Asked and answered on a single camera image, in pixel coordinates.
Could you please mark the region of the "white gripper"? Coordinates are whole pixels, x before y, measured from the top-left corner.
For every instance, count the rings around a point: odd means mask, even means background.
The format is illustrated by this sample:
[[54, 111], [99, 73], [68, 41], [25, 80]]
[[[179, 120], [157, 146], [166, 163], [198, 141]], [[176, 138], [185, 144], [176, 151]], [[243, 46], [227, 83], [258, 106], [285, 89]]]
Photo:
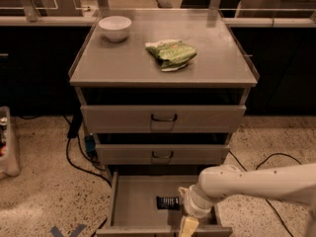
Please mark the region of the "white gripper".
[[192, 237], [198, 229], [197, 218], [207, 217], [217, 199], [209, 197], [199, 184], [188, 188], [179, 187], [178, 192], [183, 200], [184, 210], [189, 215], [181, 219], [179, 237]]

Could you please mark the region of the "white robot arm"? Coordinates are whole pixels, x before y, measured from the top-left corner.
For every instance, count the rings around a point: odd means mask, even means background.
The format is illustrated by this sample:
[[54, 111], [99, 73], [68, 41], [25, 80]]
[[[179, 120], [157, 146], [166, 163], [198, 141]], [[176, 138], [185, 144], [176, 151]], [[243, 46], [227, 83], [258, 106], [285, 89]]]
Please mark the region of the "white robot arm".
[[211, 208], [230, 196], [243, 195], [309, 207], [305, 237], [316, 237], [316, 164], [303, 164], [242, 172], [233, 165], [202, 170], [197, 182], [187, 189], [179, 187], [186, 214], [182, 217], [179, 237], [192, 237], [198, 221]]

